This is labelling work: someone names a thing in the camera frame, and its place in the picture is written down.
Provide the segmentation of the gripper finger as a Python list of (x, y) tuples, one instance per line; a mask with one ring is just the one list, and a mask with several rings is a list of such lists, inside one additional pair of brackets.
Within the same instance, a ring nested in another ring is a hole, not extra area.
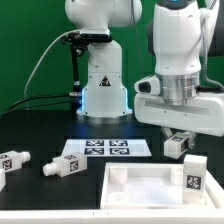
[(198, 135), (196, 132), (187, 132), (189, 139), (188, 139), (188, 149), (193, 149), (195, 146), (195, 139)]
[(163, 135), (165, 136), (166, 140), (168, 140), (169, 138), (171, 138), (173, 136), (171, 129), (168, 127), (162, 127), (161, 131), (162, 131)]

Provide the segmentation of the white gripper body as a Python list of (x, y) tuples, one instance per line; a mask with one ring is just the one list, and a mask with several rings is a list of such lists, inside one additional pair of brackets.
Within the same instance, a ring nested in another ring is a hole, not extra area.
[(200, 93), (186, 105), (164, 103), (159, 96), (138, 93), (134, 99), (139, 122), (190, 132), (224, 136), (224, 94)]

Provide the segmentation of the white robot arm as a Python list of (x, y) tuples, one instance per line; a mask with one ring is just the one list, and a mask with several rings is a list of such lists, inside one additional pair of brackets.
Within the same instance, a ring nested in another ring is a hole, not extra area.
[(146, 124), (224, 135), (224, 95), (197, 91), (202, 37), (201, 11), (195, 0), (163, 0), (155, 5), (155, 74), (135, 83), (133, 109), (127, 107), (121, 81), (122, 48), (111, 39), (110, 29), (138, 20), (140, 0), (66, 0), (65, 12), (87, 39), (89, 52), (79, 117), (96, 122), (134, 114)]

